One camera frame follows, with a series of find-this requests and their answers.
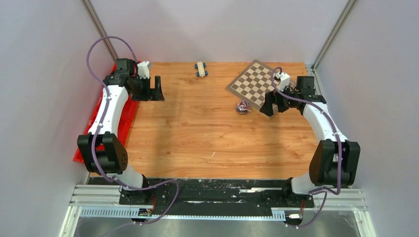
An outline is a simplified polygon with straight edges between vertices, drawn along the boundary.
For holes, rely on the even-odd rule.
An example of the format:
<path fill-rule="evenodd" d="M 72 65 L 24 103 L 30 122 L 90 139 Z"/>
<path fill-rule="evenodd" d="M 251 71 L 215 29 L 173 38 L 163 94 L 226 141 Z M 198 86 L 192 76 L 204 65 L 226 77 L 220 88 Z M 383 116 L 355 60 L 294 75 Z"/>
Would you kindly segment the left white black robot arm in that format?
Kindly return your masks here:
<path fill-rule="evenodd" d="M 119 140 L 118 128 L 123 108 L 133 101 L 164 101 L 161 78 L 155 76 L 150 86 L 151 62 L 136 63 L 132 59 L 117 59 L 116 68 L 101 82 L 104 86 L 98 114 L 86 135 L 80 135 L 77 145 L 90 173 L 102 174 L 121 181 L 121 194 L 146 204 L 151 198 L 149 183 L 143 174 L 128 163 L 127 151 Z"/>

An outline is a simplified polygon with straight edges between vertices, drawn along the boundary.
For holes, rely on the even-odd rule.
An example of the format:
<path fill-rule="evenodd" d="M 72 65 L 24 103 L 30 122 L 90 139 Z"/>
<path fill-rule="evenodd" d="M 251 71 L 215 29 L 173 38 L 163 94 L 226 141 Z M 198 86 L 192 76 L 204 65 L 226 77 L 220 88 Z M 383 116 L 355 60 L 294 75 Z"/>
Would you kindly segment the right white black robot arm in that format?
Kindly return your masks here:
<path fill-rule="evenodd" d="M 353 185 L 358 168 L 360 145 L 349 141 L 332 119 L 325 98 L 316 94 L 314 78 L 298 76 L 295 87 L 289 85 L 290 76 L 276 73 L 274 89 L 265 94 L 260 112 L 268 117 L 297 109 L 309 122 L 318 146 L 308 171 L 291 177 L 283 187 L 282 199 L 295 206 L 302 199 L 321 191 L 338 195 L 340 190 Z"/>

